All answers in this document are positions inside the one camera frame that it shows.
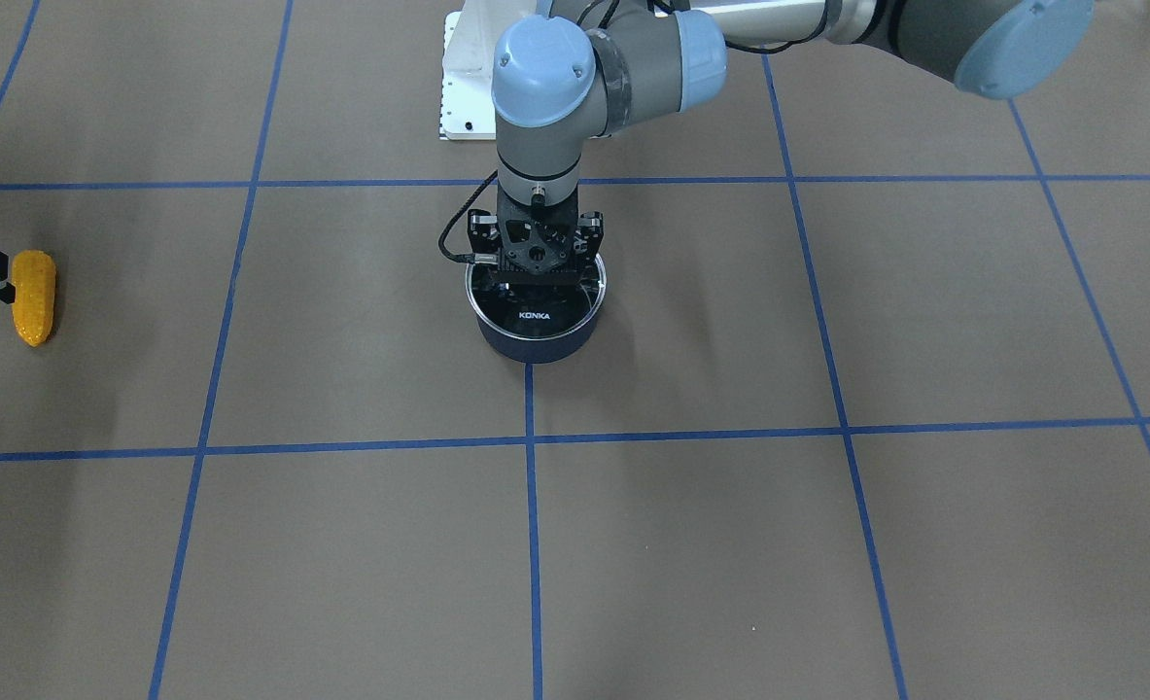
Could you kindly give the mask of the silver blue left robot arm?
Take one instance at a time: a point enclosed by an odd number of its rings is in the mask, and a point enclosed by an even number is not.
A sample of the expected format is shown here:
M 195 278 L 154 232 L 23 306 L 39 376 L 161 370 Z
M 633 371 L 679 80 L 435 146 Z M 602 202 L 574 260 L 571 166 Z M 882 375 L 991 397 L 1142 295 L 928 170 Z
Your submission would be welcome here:
M 508 284 L 586 279 L 601 218 L 578 213 L 586 139 L 707 103 L 731 52 L 814 40 L 894 54 L 969 94 L 1010 99 L 1055 74 L 1091 1 L 540 1 L 491 53 L 494 217 L 470 213 L 465 264 Z

